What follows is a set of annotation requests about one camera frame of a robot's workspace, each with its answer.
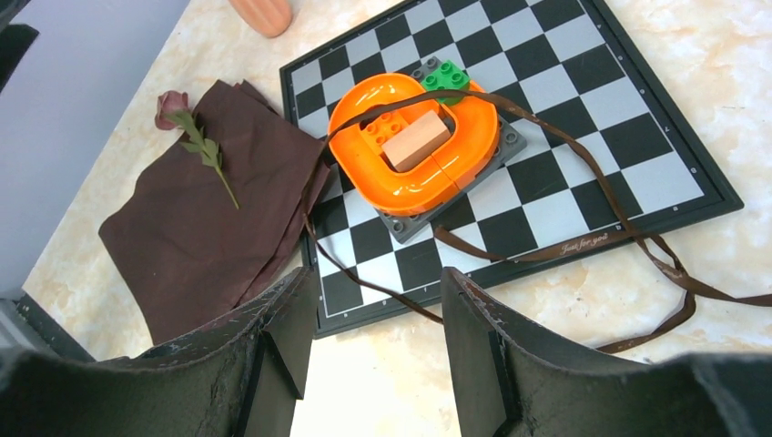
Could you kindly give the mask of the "maroon wrapping paper sheet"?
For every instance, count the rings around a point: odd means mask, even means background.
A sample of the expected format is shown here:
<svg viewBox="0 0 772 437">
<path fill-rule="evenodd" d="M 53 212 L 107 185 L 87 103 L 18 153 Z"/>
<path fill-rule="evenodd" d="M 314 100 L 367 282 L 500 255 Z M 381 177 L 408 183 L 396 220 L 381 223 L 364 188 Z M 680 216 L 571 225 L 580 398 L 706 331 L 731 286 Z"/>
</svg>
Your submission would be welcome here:
<svg viewBox="0 0 772 437">
<path fill-rule="evenodd" d="M 330 173 L 320 141 L 248 82 L 218 81 L 196 115 L 222 149 L 222 171 L 175 144 L 98 231 L 156 344 L 267 288 L 289 262 Z"/>
</svg>

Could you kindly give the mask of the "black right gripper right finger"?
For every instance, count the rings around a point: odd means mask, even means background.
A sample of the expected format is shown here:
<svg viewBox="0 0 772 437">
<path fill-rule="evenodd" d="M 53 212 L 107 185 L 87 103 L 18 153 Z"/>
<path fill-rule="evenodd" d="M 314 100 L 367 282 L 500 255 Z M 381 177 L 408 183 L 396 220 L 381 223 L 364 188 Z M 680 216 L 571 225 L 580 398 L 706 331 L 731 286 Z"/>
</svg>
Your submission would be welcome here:
<svg viewBox="0 0 772 437">
<path fill-rule="evenodd" d="M 643 364 L 585 347 L 441 276 L 465 436 L 768 436 L 771 358 L 692 353 Z"/>
</svg>

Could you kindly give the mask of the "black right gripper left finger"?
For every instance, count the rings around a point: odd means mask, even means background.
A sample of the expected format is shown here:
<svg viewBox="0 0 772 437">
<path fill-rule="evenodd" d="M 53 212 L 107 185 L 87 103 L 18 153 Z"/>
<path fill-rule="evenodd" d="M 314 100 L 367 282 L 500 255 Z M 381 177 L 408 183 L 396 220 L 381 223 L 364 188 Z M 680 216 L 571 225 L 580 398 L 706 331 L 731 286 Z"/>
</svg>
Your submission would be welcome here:
<svg viewBox="0 0 772 437">
<path fill-rule="evenodd" d="M 305 394 L 318 292 L 297 268 L 136 358 L 1 352 L 4 436 L 287 436 Z"/>
</svg>

